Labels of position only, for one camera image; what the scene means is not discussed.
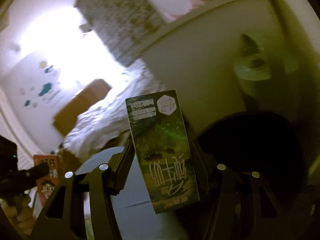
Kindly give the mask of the left hand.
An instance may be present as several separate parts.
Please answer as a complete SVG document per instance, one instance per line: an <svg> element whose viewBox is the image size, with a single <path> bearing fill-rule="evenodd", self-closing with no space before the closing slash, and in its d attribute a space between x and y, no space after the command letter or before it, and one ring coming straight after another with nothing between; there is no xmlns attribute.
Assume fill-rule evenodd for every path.
<svg viewBox="0 0 320 240"><path fill-rule="evenodd" d="M1 199L4 214L22 237L30 236L36 222L33 209L29 206L30 202L31 198L25 194L15 198L17 206L9 206L4 199Z"/></svg>

